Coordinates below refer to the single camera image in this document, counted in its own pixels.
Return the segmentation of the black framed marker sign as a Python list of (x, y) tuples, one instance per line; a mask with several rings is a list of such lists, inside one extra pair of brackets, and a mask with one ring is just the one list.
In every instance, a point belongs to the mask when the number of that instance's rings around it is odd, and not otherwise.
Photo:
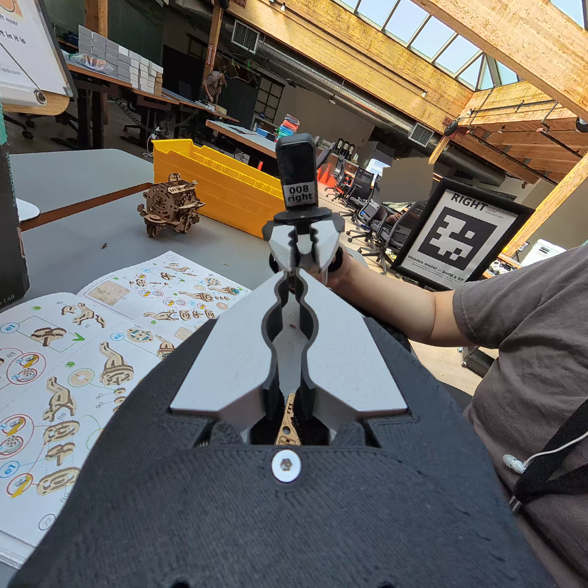
[(502, 194), (442, 178), (391, 269), (434, 291), (478, 281), (534, 209)]

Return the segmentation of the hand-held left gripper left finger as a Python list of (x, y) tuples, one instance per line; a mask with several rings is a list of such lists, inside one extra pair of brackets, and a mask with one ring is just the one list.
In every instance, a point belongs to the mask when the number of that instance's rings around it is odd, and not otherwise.
[(229, 422), (240, 432), (272, 420), (283, 402), (273, 342), (288, 296), (289, 275), (279, 272), (221, 314), (170, 410)]

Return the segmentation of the yellow plastic bin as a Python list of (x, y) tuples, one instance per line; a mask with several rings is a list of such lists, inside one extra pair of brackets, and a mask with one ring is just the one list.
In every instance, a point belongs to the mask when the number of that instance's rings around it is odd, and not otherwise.
[(205, 217), (262, 238), (262, 227), (285, 209), (280, 180), (237, 159), (190, 139), (156, 140), (152, 149), (154, 182), (175, 172), (197, 180)]

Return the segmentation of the white air vent grille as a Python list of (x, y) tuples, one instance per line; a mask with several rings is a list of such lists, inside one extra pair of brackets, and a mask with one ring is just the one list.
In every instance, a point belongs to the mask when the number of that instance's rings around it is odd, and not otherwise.
[(428, 147), (428, 144), (434, 136), (435, 131), (418, 122), (414, 124), (412, 130), (408, 133), (408, 139), (423, 148)]
[(231, 34), (231, 42), (244, 51), (255, 55), (260, 32), (251, 26), (248, 26), (238, 19), (233, 23), (233, 30)]

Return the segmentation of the grey ventilation duct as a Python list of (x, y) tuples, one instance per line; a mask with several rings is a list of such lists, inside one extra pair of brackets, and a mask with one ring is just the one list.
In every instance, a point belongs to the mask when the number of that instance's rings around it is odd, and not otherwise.
[[(268, 62), (271, 68), (280, 70), (285, 78), (295, 84), (313, 92), (322, 94), (327, 99), (333, 99), (336, 104), (354, 112), (365, 120), (371, 121), (374, 126), (408, 141), (414, 148), (431, 155), (443, 138), (440, 133), (433, 130), (427, 123), (416, 121), (414, 118), (390, 107), (381, 100), (369, 97), (363, 91), (356, 91), (345, 86), (343, 81), (338, 82), (325, 70), (301, 61), (276, 46), (260, 40), (256, 50), (256, 56)], [(408, 139), (408, 133), (414, 124), (418, 122), (435, 131), (427, 148), (423, 148)], [(482, 183), (499, 187), (506, 179), (506, 174), (496, 166), (482, 162), (464, 149), (448, 145), (439, 155), (439, 162), (447, 166), (454, 166), (480, 180)]]

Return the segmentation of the skylight window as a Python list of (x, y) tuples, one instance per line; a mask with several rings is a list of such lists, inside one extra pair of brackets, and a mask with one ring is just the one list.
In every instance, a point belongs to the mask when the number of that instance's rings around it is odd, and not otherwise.
[(523, 80), (413, 1), (336, 3), (472, 91)]

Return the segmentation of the black office chair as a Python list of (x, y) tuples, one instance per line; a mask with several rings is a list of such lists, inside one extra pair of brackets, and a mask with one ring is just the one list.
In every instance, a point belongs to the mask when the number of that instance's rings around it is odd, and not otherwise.
[(357, 253), (364, 258), (373, 258), (386, 275), (395, 259), (395, 255), (405, 243), (411, 229), (402, 220), (408, 216), (414, 203), (395, 210), (381, 203), (378, 206), (370, 202), (360, 213), (360, 224), (366, 230), (357, 235), (363, 237), (364, 243)]

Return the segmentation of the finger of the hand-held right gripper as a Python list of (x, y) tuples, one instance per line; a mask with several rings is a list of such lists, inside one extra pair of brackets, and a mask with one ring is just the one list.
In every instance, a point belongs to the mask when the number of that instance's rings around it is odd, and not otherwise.
[(290, 225), (274, 225), (269, 247), (278, 270), (293, 272), (295, 269), (295, 227)]
[(312, 259), (325, 272), (339, 248), (339, 231), (335, 225), (312, 225)]

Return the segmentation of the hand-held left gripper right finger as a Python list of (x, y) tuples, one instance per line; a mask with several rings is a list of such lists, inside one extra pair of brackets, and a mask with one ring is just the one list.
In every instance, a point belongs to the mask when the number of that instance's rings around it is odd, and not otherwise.
[(295, 272), (299, 326), (307, 337), (297, 396), (302, 420), (328, 429), (405, 413), (408, 405), (363, 315), (302, 269)]

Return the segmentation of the white instruction sign board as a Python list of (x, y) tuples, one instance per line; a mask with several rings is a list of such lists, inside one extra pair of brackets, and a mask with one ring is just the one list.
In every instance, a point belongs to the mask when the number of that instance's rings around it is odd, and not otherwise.
[(43, 1), (1, 1), (1, 104), (55, 116), (77, 96)]

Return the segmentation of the wooden workbench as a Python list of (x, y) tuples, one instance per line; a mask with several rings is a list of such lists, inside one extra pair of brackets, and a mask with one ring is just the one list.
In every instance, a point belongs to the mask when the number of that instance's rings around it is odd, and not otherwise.
[[(77, 116), (70, 116), (69, 126), (77, 131), (77, 138), (72, 142), (61, 144), (75, 150), (104, 148), (105, 102), (103, 96), (112, 101), (126, 114), (132, 128), (139, 129), (139, 137), (129, 136), (123, 131), (121, 138), (131, 144), (146, 146), (149, 137), (160, 129), (164, 134), (179, 137), (180, 128), (189, 126), (200, 114), (218, 120), (238, 122), (234, 117), (215, 112), (214, 107), (207, 107), (199, 101), (186, 99), (174, 92), (152, 94), (134, 88), (120, 79), (67, 62), (73, 82), (77, 89)], [(168, 115), (161, 119), (158, 126), (158, 113)]]

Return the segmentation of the white top table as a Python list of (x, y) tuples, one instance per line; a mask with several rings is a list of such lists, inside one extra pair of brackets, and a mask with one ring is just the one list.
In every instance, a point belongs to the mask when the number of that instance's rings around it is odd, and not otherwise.
[(240, 145), (247, 146), (250, 149), (263, 153), (264, 155), (269, 156), (274, 160), (276, 159), (276, 143), (264, 136), (259, 135), (257, 132), (232, 124), (216, 122), (212, 120), (207, 120), (205, 125), (207, 128), (217, 131), (219, 135), (230, 138)]

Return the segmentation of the open instruction booklet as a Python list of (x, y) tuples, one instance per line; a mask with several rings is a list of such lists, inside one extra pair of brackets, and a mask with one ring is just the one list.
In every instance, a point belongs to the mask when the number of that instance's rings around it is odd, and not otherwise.
[(1, 313), (1, 562), (36, 548), (140, 380), (248, 293), (169, 251)]

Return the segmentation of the stack of grey boxes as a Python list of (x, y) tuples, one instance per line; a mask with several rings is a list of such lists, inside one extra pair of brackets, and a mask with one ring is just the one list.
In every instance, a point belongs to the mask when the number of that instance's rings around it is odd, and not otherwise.
[(130, 84), (134, 89), (162, 95), (162, 66), (82, 25), (77, 30), (78, 52), (72, 60), (91, 70)]

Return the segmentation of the person's grey shirt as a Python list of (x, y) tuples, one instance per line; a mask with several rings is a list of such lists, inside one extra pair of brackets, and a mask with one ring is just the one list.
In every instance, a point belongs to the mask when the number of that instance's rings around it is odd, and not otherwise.
[[(469, 342), (499, 352), (465, 417), (512, 494), (520, 476), (503, 456), (550, 450), (587, 400), (587, 245), (464, 285), (453, 313)], [(587, 587), (587, 492), (548, 493), (515, 518), (559, 587)]]

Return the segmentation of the white storage container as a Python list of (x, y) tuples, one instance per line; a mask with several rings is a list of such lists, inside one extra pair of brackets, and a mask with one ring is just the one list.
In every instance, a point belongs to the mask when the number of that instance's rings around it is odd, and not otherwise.
[(558, 254), (567, 251), (564, 247), (555, 245), (544, 239), (537, 240), (529, 252), (525, 255), (525, 258), (520, 262), (521, 267), (527, 267), (533, 263), (543, 261), (548, 258), (552, 258)]

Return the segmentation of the black cardboard box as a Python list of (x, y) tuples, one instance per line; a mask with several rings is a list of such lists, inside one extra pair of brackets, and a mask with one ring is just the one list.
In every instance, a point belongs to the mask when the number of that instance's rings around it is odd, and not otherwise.
[(30, 287), (9, 156), (1, 148), (1, 309)]

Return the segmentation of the person's right forearm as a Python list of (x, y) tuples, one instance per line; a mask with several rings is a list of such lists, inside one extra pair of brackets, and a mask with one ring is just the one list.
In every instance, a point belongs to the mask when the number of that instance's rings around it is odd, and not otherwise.
[(369, 269), (364, 292), (347, 299), (373, 316), (396, 327), (412, 341), (438, 347), (465, 346), (453, 309), (454, 291), (430, 292)]

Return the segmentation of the person's right hand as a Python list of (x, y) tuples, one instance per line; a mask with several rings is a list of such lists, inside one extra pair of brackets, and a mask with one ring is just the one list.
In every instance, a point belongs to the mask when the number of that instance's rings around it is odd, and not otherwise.
[(354, 258), (347, 249), (342, 250), (342, 263), (335, 271), (329, 271), (327, 287), (347, 299), (356, 299), (364, 292), (364, 278), (369, 268)]

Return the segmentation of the laser-cut plywood parts sheet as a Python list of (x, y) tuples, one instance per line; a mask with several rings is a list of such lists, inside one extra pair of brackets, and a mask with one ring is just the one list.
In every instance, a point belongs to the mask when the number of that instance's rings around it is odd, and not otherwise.
[(277, 446), (300, 446), (301, 441), (295, 427), (295, 398), (296, 394), (291, 393), (285, 401), (285, 408), (281, 425), (275, 440)]

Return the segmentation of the assembled wooden model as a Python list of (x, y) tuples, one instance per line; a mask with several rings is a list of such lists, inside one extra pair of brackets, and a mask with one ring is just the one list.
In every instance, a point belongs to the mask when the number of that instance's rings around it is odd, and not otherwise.
[(182, 180), (179, 173), (171, 173), (167, 182), (154, 184), (143, 193), (146, 203), (138, 206), (146, 232), (156, 237), (163, 228), (187, 234), (200, 221), (199, 210), (205, 205), (196, 195), (197, 180)]

